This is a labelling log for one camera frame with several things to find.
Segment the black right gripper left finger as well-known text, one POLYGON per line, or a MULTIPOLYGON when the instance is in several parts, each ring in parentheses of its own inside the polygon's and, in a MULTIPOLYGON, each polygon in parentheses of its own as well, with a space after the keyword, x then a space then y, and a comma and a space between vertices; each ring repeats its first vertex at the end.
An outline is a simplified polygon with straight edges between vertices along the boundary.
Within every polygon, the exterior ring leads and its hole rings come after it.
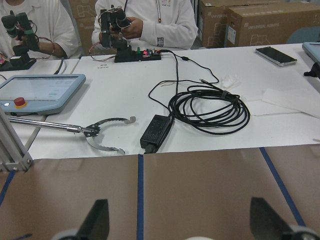
POLYGON ((76 233, 77 240, 107 240, 110 232, 109 204, 107 199, 94 202, 76 233))

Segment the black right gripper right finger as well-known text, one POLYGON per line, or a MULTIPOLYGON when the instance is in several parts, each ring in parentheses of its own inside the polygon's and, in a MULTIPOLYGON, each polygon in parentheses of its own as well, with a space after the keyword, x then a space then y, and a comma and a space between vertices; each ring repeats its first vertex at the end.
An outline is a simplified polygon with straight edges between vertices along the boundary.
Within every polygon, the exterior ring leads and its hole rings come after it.
POLYGON ((251 198, 250 230, 255 240, 295 240, 298 236, 262 197, 251 198))

